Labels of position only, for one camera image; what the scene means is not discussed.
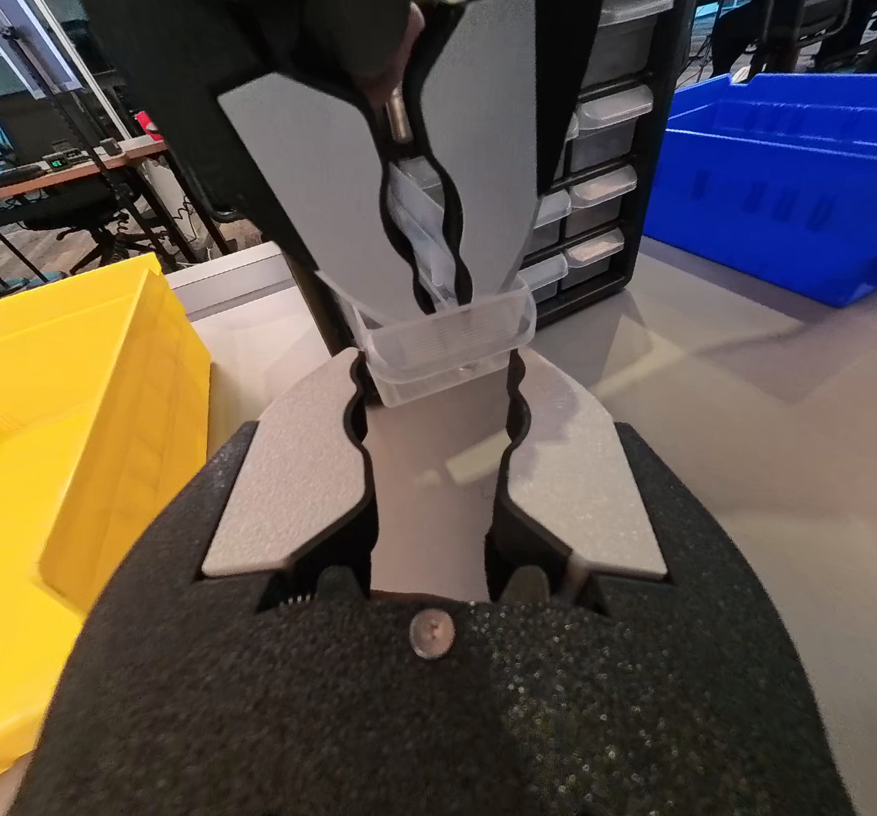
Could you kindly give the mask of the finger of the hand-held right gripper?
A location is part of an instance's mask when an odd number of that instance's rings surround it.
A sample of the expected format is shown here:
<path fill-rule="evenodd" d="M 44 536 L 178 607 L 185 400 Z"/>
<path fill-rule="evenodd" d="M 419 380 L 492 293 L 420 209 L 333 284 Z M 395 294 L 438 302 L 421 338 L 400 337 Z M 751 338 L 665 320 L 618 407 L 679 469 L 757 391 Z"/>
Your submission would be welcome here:
<path fill-rule="evenodd" d="M 365 112 L 272 72 L 217 99 L 315 262 L 320 280 L 380 325 L 422 315 L 415 265 L 390 239 L 380 158 Z"/>
<path fill-rule="evenodd" d="M 419 108 L 466 301 L 508 289 L 539 208 L 536 0 L 470 0 L 449 21 Z"/>

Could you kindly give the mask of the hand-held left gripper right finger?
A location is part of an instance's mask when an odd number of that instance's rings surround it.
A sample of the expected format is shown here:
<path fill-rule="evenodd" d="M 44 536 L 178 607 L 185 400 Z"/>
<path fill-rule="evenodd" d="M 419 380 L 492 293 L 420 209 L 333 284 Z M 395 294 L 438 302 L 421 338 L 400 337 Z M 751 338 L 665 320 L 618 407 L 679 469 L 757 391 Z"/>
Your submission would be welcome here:
<path fill-rule="evenodd" d="M 485 537 L 490 599 L 524 567 L 541 569 L 548 593 L 571 602 L 597 575 L 663 581 L 666 561 L 602 403 L 529 349 L 512 354 L 507 391 L 509 444 Z"/>

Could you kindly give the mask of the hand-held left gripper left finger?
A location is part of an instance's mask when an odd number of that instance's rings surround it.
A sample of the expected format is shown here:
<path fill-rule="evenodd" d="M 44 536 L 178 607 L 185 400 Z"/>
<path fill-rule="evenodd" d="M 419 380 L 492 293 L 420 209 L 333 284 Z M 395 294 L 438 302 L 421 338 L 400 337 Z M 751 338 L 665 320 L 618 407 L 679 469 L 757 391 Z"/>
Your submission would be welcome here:
<path fill-rule="evenodd" d="M 279 395 L 254 435 L 203 559 L 207 579 L 279 574 L 292 596 L 347 569 L 365 599 L 379 535 L 364 354 L 347 349 Z"/>

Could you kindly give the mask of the clear plastic drawer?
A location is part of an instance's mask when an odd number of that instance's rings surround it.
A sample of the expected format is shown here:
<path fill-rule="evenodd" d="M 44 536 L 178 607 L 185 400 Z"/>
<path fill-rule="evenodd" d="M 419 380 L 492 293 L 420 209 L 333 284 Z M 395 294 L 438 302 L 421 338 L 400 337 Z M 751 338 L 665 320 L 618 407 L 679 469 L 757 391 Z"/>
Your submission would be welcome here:
<path fill-rule="evenodd" d="M 392 165 L 387 201 L 391 218 L 413 246 L 419 280 L 436 311 L 382 324 L 345 293 L 333 294 L 366 356 L 380 400 L 395 407 L 470 381 L 457 372 L 468 362 L 480 363 L 475 378 L 506 368 L 510 351 L 532 340 L 535 291 L 549 280 L 544 270 L 521 271 L 508 291 L 461 306 L 452 289 L 454 261 L 442 237 L 444 194 L 437 172 L 422 157 Z"/>

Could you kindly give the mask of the black drawer cabinet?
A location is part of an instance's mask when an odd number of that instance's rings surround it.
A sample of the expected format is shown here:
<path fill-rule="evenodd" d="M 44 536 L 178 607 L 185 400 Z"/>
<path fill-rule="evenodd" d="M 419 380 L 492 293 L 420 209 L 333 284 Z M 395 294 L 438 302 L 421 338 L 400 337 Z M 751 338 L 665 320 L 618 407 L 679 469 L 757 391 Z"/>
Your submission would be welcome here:
<path fill-rule="evenodd" d="M 594 46 L 603 0 L 536 0 L 536 126 L 537 126 L 537 190 L 539 196 L 555 191 L 554 174 L 563 150 L 565 134 L 571 117 L 585 91 L 581 82 Z M 539 304 L 538 327 L 544 328 L 559 320 L 592 307 L 620 293 L 630 283 L 639 254 L 647 203 L 664 137 L 664 126 L 670 110 L 682 54 L 689 41 L 696 0 L 675 0 L 674 9 L 657 26 L 652 53 L 645 72 L 645 81 L 654 89 L 655 108 L 638 130 L 633 142 L 635 166 L 645 172 L 632 207 L 621 216 L 626 240 L 624 254 L 611 262 L 608 276 L 595 278 L 575 289 L 562 292 L 556 300 Z M 401 36 L 396 18 L 401 0 L 302 0 L 300 33 L 308 39 L 309 48 L 327 69 L 343 69 L 345 74 L 359 71 L 359 61 L 347 60 L 347 50 L 365 48 L 366 59 L 384 62 L 389 59 L 383 43 L 396 48 Z M 442 180 L 437 163 L 428 155 L 419 95 L 424 78 L 436 60 L 442 34 L 450 19 L 445 10 L 451 6 L 442 1 L 428 12 L 426 34 L 419 36 L 404 73 L 401 87 L 413 133 L 413 146 L 394 147 L 392 155 L 410 155 L 413 149 L 427 160 L 438 173 L 443 190 L 452 189 L 449 180 Z"/>

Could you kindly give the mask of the yellow plastic bin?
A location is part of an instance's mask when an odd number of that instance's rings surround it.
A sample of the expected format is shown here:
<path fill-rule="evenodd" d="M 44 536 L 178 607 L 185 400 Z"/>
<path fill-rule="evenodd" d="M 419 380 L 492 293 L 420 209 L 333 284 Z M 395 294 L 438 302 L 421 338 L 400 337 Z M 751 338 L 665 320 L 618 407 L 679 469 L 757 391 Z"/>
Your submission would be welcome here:
<path fill-rule="evenodd" d="M 211 355 L 153 254 L 2 299 L 1 770 L 93 603 L 206 460 Z"/>

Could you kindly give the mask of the blue plastic bin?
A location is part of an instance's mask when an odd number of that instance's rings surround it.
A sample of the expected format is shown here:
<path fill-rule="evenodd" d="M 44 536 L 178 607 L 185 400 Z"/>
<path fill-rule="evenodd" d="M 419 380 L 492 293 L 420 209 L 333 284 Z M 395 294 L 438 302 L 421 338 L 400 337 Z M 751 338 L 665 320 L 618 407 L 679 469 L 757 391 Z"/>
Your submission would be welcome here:
<path fill-rule="evenodd" d="M 845 308 L 876 288 L 876 76 L 679 89 L 643 235 Z"/>

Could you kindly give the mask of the person's right hand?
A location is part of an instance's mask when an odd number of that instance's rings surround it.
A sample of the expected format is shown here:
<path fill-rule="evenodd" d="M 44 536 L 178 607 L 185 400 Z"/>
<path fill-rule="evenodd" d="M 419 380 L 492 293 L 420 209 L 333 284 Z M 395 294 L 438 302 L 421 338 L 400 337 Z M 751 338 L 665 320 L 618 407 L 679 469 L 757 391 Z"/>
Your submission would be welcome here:
<path fill-rule="evenodd" d="M 352 81 L 359 92 L 367 99 L 375 112 L 384 107 L 392 93 L 400 86 L 411 52 L 424 28 L 422 11 L 415 3 L 410 3 L 406 28 L 389 59 L 379 65 L 376 73 L 352 74 Z"/>

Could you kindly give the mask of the brown wooden table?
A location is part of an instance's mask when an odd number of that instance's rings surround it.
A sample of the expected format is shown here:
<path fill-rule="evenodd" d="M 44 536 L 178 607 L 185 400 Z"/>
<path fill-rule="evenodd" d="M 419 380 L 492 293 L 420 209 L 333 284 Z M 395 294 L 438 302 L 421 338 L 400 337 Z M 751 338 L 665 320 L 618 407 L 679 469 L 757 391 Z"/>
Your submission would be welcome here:
<path fill-rule="evenodd" d="M 107 155 L 104 154 L 103 150 L 98 150 L 98 155 L 107 171 L 137 168 L 146 159 L 169 151 L 169 144 L 167 142 L 154 141 L 147 135 L 120 142 L 119 146 L 122 148 L 122 152 L 115 155 Z M 1 200 L 6 201 L 7 199 L 23 196 L 30 192 L 65 185 L 77 179 L 99 175 L 100 172 L 101 170 L 98 165 L 92 161 L 66 167 L 30 180 L 3 185 L 1 187 Z"/>

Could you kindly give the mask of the black office chair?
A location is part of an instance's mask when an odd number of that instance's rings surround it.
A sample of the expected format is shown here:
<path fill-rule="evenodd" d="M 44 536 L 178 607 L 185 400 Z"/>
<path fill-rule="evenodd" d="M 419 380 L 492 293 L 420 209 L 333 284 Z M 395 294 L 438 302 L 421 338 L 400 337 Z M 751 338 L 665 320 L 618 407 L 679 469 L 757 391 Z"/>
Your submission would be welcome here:
<path fill-rule="evenodd" d="M 3 228 L 18 225 L 35 232 L 57 231 L 56 240 L 86 232 L 95 245 L 68 270 L 74 276 L 89 265 L 104 267 L 153 251 L 145 233 L 112 232 L 114 222 L 131 218 L 127 204 L 120 202 L 102 177 L 83 177 L 71 183 L 43 189 L 39 196 L 13 196 L 2 204 Z"/>
<path fill-rule="evenodd" d="M 791 73 L 804 50 L 818 45 L 812 73 L 862 70 L 875 63 L 875 42 L 862 37 L 875 15 L 876 0 L 766 0 L 757 18 L 755 50 L 746 80 L 762 72 Z"/>

